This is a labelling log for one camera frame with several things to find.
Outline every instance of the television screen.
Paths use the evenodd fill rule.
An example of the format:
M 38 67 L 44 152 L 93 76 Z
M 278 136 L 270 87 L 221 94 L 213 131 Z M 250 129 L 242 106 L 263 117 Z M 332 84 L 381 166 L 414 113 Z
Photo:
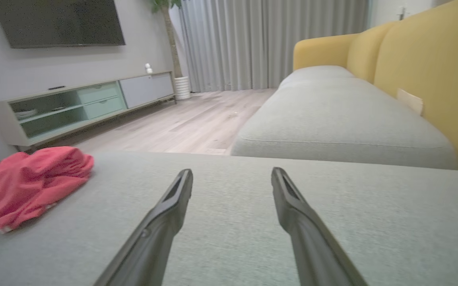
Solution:
M 0 0 L 12 48 L 125 45 L 114 0 Z

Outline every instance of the beige tag on sofa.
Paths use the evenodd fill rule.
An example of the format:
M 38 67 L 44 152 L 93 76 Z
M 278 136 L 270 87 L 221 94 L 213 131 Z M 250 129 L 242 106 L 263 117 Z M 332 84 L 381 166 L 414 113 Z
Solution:
M 398 89 L 397 99 L 401 103 L 404 103 L 409 108 L 413 109 L 414 112 L 418 113 L 419 115 L 422 115 L 423 99 L 406 92 L 404 89 Z

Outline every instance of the gray curtain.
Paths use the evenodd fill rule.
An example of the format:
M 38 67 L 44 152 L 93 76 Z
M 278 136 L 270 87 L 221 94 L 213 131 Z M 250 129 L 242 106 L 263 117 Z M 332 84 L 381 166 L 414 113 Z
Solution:
M 368 0 L 187 0 L 181 17 L 194 92 L 278 87 L 304 39 L 359 33 Z

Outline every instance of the floor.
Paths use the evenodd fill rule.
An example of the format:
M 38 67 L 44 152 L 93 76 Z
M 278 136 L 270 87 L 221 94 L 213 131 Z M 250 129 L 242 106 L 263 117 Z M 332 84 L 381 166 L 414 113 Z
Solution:
M 85 153 L 141 151 L 229 155 L 243 124 L 276 89 L 198 93 L 78 132 L 53 145 Z

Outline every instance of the red cloth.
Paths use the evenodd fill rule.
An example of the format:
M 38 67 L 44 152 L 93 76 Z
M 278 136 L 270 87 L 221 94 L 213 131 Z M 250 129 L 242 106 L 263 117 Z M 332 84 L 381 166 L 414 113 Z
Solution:
M 14 230 L 42 215 L 56 201 L 84 184 L 93 157 L 73 147 L 19 152 L 0 162 L 0 230 Z

